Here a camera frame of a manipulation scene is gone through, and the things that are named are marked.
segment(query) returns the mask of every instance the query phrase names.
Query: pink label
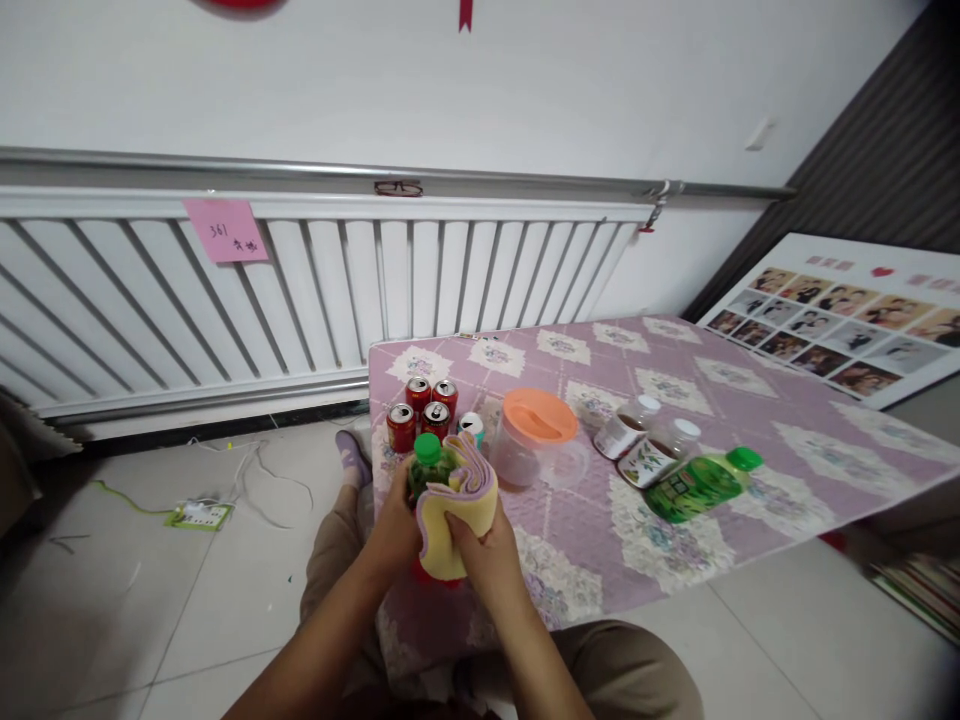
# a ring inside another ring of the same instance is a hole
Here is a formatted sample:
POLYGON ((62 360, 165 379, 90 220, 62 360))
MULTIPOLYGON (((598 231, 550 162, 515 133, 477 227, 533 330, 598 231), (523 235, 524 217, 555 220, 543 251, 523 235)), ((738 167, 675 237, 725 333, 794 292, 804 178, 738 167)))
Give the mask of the pink label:
POLYGON ((213 262, 269 260, 245 200, 184 200, 190 222, 213 262))

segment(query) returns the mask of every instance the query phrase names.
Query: khaki pants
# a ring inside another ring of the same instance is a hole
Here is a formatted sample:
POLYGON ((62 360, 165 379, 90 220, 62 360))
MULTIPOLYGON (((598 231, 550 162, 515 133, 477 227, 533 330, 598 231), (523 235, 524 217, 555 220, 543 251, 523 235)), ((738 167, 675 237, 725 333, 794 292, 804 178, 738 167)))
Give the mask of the khaki pants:
MULTIPOLYGON (((372 525, 372 503, 357 493, 340 491, 333 510, 320 524, 313 555, 307 563, 307 586, 300 601, 305 621, 350 567, 372 525)), ((656 635, 617 620, 601 620, 552 633, 574 682, 597 720, 703 717, 700 693, 680 658, 656 635)), ((480 698, 509 701, 509 675, 500 653, 471 661, 473 687, 480 698)), ((386 688, 387 675, 373 627, 364 639, 344 695, 376 685, 386 688)))

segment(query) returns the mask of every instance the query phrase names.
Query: white radiator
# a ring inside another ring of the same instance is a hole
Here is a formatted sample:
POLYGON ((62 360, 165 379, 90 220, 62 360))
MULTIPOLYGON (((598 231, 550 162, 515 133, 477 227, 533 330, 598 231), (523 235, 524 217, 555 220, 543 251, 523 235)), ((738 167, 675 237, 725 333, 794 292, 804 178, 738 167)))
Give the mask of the white radiator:
POLYGON ((383 339, 590 317, 649 207, 218 193, 269 263, 211 263, 169 191, 0 189, 0 385, 43 417, 366 378, 383 339))

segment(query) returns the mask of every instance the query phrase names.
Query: knee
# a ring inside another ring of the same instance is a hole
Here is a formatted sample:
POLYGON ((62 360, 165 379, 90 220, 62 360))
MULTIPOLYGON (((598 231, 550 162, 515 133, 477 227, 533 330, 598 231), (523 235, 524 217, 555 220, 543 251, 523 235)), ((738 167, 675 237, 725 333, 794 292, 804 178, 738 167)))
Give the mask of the knee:
POLYGON ((598 701, 642 708, 642 717, 703 717, 700 691, 690 672, 649 630, 618 620, 594 623, 577 665, 585 665, 584 674, 593 677, 598 701))

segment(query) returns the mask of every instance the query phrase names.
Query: tiled floor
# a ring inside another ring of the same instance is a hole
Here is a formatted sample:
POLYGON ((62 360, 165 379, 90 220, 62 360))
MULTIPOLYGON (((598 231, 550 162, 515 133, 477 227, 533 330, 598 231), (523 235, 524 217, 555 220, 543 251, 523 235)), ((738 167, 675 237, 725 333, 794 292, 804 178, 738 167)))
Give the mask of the tiled floor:
MULTIPOLYGON (((0 566, 0 716, 219 718, 296 626, 313 536, 339 488, 338 429, 254 436, 269 441, 268 468, 312 488, 310 510, 302 488, 250 471, 250 494, 291 530, 251 511, 216 534, 174 530, 78 482, 169 508, 229 493, 246 448, 73 463, 62 510, 0 566), (64 541, 72 554, 47 542, 65 535, 89 537, 64 541)), ((623 617, 676 649, 711 720, 927 717, 953 669, 944 641, 819 541, 623 617)))

